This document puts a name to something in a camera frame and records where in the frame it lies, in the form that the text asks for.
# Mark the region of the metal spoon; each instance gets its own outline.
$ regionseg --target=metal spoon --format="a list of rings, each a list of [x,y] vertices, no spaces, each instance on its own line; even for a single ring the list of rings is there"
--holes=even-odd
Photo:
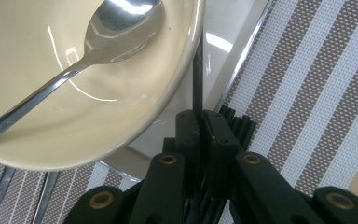
[[[163,15],[160,0],[105,0],[89,22],[83,58],[1,116],[0,134],[83,69],[116,63],[137,53],[156,35]]]

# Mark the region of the white plate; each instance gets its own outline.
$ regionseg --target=white plate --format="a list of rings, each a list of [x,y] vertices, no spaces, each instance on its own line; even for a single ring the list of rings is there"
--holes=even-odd
[[[214,110],[218,105],[243,63],[270,3],[269,0],[206,2],[203,24],[205,109]],[[161,152],[164,137],[174,137],[175,115],[192,107],[191,71],[187,72],[165,110],[130,147],[152,158]]]
[[[83,55],[100,1],[0,0],[0,115]],[[0,162],[52,171],[97,161],[155,120],[186,72],[203,0],[163,0],[160,34],[126,61],[94,65],[0,136]]]

